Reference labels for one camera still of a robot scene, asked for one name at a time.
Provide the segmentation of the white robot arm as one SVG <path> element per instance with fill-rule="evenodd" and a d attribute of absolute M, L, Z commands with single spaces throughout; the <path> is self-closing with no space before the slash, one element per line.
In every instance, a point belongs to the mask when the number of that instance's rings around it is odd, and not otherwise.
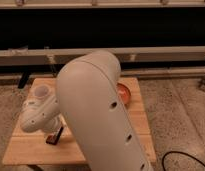
<path fill-rule="evenodd" d="M 71 60 L 54 91 L 24 103 L 21 129 L 52 132 L 62 115 L 92 171 L 153 171 L 118 94 L 120 72 L 108 51 Z"/>

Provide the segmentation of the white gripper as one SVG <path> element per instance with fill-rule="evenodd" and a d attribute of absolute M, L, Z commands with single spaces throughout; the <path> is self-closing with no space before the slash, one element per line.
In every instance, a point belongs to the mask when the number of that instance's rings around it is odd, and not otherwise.
<path fill-rule="evenodd" d="M 63 132 L 63 129 L 64 127 L 62 127 L 62 122 L 60 120 L 59 117 L 56 117 L 56 118 L 53 118 L 52 120 L 50 120 L 47 125 L 46 125 L 46 132 L 48 134 L 52 134 L 52 133 L 56 133 L 53 135 L 53 141 L 52 141 L 52 144 L 53 145 L 56 145 L 62 135 L 62 132 Z"/>

